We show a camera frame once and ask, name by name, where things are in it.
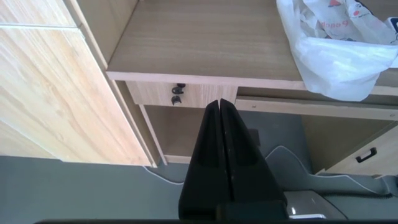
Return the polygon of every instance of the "cabinet door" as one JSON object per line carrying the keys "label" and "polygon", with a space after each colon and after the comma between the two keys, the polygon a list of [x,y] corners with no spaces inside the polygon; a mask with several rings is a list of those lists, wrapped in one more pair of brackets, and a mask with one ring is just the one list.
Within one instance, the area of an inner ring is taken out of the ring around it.
{"label": "cabinet door", "polygon": [[75,27],[62,0],[0,0],[0,24]]}
{"label": "cabinet door", "polygon": [[397,121],[324,116],[302,120],[315,173],[398,174]]}
{"label": "cabinet door", "polygon": [[56,159],[51,153],[0,121],[0,156],[22,156]]}
{"label": "cabinet door", "polygon": [[398,174],[398,126],[352,153],[328,172],[359,175]]}
{"label": "cabinet door", "polygon": [[181,103],[173,105],[172,97],[175,94],[172,89],[177,87],[176,83],[127,82],[127,85],[134,102],[139,105],[205,108],[221,98],[235,102],[238,92],[237,86],[186,84],[183,94],[178,95]]}
{"label": "cabinet door", "polygon": [[150,165],[79,29],[0,29],[2,121],[67,162]]}

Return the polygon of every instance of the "wooden cabinet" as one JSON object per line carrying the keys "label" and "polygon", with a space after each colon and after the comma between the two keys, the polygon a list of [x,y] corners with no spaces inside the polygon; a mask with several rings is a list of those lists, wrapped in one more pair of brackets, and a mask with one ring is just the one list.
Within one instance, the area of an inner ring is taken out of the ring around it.
{"label": "wooden cabinet", "polygon": [[[383,2],[364,1],[381,19],[393,16],[397,2]],[[360,103],[307,92],[275,1],[140,1],[106,73],[127,82],[165,163],[189,162],[203,108],[222,97],[239,110],[302,115],[316,172],[398,174],[392,162],[363,168],[396,155],[394,138],[378,142],[395,135],[398,69],[383,72]],[[177,83],[187,85],[186,95],[172,106]],[[371,144],[375,156],[345,165],[366,157]]]}
{"label": "wooden cabinet", "polygon": [[75,23],[72,10],[79,8],[71,1],[1,3],[0,153],[155,165],[144,132],[134,132],[137,122],[129,122],[110,86],[114,81],[95,60],[84,27]]}
{"label": "wooden cabinet", "polygon": [[[398,10],[396,0],[362,2],[381,19]],[[188,163],[204,107],[224,98],[302,115],[316,172],[398,174],[398,69],[362,102],[309,93],[275,1],[0,3],[7,145],[73,162]],[[177,83],[186,86],[172,105]]]}

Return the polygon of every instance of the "white plastic bag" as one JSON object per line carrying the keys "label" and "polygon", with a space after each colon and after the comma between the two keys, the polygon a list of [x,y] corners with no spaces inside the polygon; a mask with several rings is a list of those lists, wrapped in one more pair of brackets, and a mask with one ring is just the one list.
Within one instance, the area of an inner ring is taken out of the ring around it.
{"label": "white plastic bag", "polygon": [[397,65],[398,34],[355,0],[277,0],[277,7],[311,92],[361,101]]}

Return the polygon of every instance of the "black plastic object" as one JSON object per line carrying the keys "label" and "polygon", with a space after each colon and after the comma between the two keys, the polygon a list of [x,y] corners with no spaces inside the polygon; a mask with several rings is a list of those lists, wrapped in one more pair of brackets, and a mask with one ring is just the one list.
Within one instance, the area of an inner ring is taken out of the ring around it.
{"label": "black plastic object", "polygon": [[172,88],[172,93],[173,94],[183,94],[184,92],[182,91],[182,88],[181,87],[174,87],[174,88]]}
{"label": "black plastic object", "polygon": [[180,196],[180,220],[286,220],[286,205],[234,105],[210,103]]}
{"label": "black plastic object", "polygon": [[365,160],[371,158],[372,156],[374,156],[374,155],[376,155],[376,154],[377,154],[377,150],[376,150],[375,147],[373,147],[373,148],[371,148],[371,154],[370,154],[370,155],[366,156],[366,157],[363,158],[363,159],[361,158],[361,156],[357,156],[355,159],[356,159],[356,162],[361,163],[361,162],[363,162],[363,161],[365,161]]}
{"label": "black plastic object", "polygon": [[172,97],[172,104],[174,106],[174,104],[176,103],[181,103],[181,98],[179,96],[173,96]]}
{"label": "black plastic object", "polygon": [[392,23],[392,25],[394,26],[395,30],[398,33],[398,18],[392,18],[391,19],[391,23]]}

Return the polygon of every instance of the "floor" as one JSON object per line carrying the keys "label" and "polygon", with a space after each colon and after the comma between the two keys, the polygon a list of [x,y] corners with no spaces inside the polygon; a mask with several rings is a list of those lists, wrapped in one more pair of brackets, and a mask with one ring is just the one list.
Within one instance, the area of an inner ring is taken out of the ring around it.
{"label": "floor", "polygon": [[[300,116],[241,112],[246,126],[259,130],[264,157],[283,145],[311,170]],[[274,151],[267,163],[278,183],[288,190],[366,192],[351,180],[309,176],[291,154]],[[186,164],[160,166],[155,171],[181,182]],[[355,176],[366,187],[383,193],[380,180]],[[387,177],[398,194],[396,178]],[[0,223],[34,223],[48,218],[176,219],[181,185],[150,175],[142,167],[62,163],[47,159],[0,157]],[[398,219],[398,198],[388,200],[328,197],[352,219]]]}

